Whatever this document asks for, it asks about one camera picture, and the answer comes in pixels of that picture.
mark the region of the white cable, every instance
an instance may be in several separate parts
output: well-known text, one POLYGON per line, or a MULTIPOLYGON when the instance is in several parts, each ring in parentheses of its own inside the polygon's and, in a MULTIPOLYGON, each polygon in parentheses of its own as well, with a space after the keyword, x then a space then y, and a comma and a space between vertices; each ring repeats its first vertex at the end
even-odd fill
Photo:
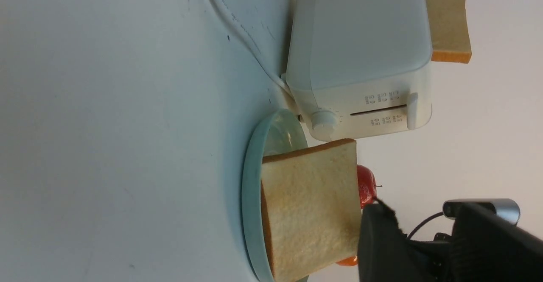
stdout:
POLYGON ((215 9, 215 13, 219 16, 219 19, 224 23, 226 27, 231 29, 238 38, 242 41, 242 43, 247 47, 247 49, 252 53, 252 55, 256 58, 256 61, 260 64, 260 67, 266 72, 268 77, 279 85, 290 97, 292 97, 291 89, 287 86, 287 83, 279 77, 279 75, 275 74, 265 63, 262 57, 262 52, 260 52, 260 49, 258 48, 258 45, 256 44, 255 40, 252 38, 252 36, 249 34, 249 32, 245 29, 243 26, 243 23, 241 23, 236 15, 232 13, 231 10, 229 10, 227 3, 224 0, 208 0, 213 9, 215 9))

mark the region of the table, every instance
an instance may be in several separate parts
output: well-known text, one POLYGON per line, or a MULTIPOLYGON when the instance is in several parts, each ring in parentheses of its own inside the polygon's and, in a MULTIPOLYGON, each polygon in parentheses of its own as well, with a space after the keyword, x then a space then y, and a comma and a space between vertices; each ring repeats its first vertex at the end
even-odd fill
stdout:
MULTIPOLYGON (((230 1, 284 69, 292 1, 230 1)), ((0 75, 2 280, 256 281, 244 152, 286 102, 207 0, 0 0, 0 75)))

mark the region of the light blue plate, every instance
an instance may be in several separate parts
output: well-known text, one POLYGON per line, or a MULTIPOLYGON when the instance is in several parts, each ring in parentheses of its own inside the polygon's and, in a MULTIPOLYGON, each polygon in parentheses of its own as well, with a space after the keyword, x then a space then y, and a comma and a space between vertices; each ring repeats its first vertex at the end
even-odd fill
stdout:
POLYGON ((260 212, 262 157, 303 148, 307 148, 307 140, 300 122, 292 112, 282 109, 260 121, 245 154, 241 185, 243 233, 252 269, 260 282, 274 282, 266 255, 260 212))

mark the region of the bread slice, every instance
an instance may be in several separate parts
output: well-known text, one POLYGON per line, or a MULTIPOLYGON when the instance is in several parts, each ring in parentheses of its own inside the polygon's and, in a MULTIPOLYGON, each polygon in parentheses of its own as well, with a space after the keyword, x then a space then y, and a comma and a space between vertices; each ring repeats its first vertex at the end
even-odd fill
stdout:
POLYGON ((471 59, 471 43, 466 0, 426 0, 426 9, 432 37, 432 61, 467 64, 471 59))
POLYGON ((261 178, 264 240, 275 282, 292 282, 356 255, 356 141, 264 157, 261 178))

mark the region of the toaster lever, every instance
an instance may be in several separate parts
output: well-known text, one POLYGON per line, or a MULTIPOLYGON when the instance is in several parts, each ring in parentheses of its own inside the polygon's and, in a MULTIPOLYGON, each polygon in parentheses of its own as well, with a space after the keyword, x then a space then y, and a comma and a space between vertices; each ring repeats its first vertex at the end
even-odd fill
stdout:
POLYGON ((411 93, 407 97, 407 129, 412 131, 417 129, 417 103, 419 102, 419 94, 411 93))

